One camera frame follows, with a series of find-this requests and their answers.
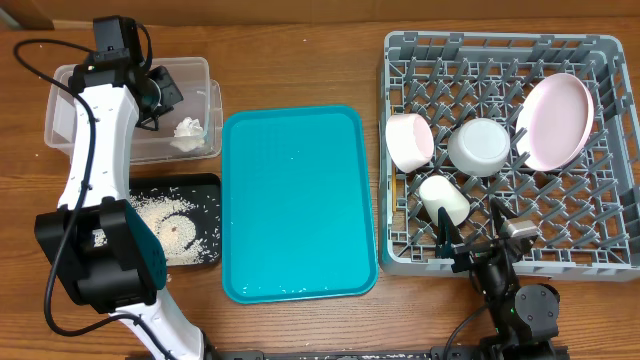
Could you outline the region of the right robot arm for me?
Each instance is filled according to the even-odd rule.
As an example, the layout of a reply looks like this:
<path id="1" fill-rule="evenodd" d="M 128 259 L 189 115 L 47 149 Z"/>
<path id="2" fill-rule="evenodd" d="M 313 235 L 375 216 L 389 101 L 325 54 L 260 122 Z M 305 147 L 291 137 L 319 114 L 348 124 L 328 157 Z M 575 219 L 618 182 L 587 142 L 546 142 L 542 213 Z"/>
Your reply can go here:
<path id="1" fill-rule="evenodd" d="M 559 335 L 559 292 L 548 284 L 522 286 L 514 264 L 522 260 L 539 237 L 538 226 L 513 212 L 499 199 L 490 200 L 496 236 L 482 243 L 464 243 L 446 209 L 438 209 L 436 255 L 453 260 L 452 271 L 466 272 L 485 304 L 469 315 L 433 359 L 563 360 L 566 347 L 556 347 Z M 483 312 L 489 312 L 496 334 L 476 346 L 456 346 L 457 335 Z"/>

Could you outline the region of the small bowl with food scraps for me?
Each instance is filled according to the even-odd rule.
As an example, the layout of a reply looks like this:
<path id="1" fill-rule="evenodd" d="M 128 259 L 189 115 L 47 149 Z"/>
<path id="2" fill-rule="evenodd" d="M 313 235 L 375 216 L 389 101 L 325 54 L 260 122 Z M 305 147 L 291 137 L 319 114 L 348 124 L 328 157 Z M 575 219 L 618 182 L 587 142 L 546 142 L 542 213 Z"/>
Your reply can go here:
<path id="1" fill-rule="evenodd" d="M 426 165 L 434 155 L 432 131 L 419 114 L 392 115 L 385 126 L 385 140 L 393 163 L 404 173 Z"/>

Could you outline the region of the white round bowl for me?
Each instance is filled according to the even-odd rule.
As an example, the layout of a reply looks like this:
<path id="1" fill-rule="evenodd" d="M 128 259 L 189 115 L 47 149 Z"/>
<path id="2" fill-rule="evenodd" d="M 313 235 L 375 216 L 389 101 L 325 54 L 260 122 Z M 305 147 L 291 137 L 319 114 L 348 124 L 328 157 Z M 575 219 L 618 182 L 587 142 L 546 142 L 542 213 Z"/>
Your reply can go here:
<path id="1" fill-rule="evenodd" d="M 477 118 L 452 133 L 447 152 L 457 170 L 488 177 L 502 169 L 510 147 L 509 134 L 502 125 L 492 119 Z"/>

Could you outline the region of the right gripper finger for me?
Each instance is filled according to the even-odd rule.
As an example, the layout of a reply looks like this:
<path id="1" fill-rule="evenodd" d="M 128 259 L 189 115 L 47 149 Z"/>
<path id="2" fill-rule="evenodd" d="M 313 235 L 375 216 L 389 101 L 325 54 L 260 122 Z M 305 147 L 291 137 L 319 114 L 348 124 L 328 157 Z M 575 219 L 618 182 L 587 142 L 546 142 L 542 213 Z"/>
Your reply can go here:
<path id="1" fill-rule="evenodd" d="M 513 212 L 502 200 L 499 198 L 491 197 L 489 200 L 491 217 L 493 220 L 493 226 L 495 228 L 501 228 L 506 220 L 510 220 L 517 217 L 517 214 Z"/>
<path id="2" fill-rule="evenodd" d="M 445 207 L 440 207 L 437 212 L 438 235 L 436 239 L 436 255 L 451 256 L 453 247 L 463 243 L 458 227 L 453 223 Z"/>

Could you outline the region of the white paper cup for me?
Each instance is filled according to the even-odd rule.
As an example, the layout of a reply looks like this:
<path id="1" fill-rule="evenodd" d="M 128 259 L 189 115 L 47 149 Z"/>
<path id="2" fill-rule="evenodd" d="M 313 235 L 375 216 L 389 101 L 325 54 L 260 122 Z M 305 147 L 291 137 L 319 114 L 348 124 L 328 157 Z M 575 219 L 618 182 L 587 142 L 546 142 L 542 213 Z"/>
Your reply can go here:
<path id="1" fill-rule="evenodd" d="M 438 210 L 443 207 L 454 225 L 460 225 L 469 215 L 470 203 L 445 177 L 432 175 L 418 188 L 418 195 L 435 226 Z"/>

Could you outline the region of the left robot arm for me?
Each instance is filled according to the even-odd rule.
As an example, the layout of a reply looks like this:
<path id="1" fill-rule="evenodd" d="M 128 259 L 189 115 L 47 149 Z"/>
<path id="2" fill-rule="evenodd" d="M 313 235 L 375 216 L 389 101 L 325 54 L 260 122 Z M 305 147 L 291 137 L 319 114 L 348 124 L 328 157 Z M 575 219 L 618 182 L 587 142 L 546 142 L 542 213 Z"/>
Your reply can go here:
<path id="1" fill-rule="evenodd" d="M 183 96 L 153 67 L 146 28 L 132 18 L 93 22 L 96 47 L 60 89 L 74 99 L 76 136 L 67 184 L 35 236 L 51 270 L 44 316 L 57 334 L 80 336 L 120 321 L 156 359 L 214 359 L 206 335 L 167 287 L 160 241 L 129 202 L 135 128 L 155 131 Z"/>

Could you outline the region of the pink round plate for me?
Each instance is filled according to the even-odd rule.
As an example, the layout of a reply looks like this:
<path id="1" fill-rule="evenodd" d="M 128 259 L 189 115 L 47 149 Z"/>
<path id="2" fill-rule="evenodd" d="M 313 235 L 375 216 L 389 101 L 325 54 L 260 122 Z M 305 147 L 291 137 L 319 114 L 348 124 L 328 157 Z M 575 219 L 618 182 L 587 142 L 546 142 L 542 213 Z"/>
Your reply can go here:
<path id="1" fill-rule="evenodd" d="M 592 95 L 574 75 L 558 73 L 540 83 L 526 97 L 516 129 L 525 131 L 517 141 L 525 165 L 550 171 L 569 163 L 583 149 L 595 117 Z"/>

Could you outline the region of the white napkin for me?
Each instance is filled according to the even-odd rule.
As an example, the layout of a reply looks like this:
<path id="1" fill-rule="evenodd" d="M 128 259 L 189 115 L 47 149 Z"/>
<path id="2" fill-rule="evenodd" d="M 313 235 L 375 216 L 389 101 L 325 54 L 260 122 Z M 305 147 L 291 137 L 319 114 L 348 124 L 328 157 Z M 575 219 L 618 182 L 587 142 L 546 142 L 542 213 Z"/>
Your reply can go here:
<path id="1" fill-rule="evenodd" d="M 202 147 L 205 143 L 205 131 L 198 119 L 185 117 L 174 130 L 173 140 L 170 145 L 181 150 L 190 152 Z"/>

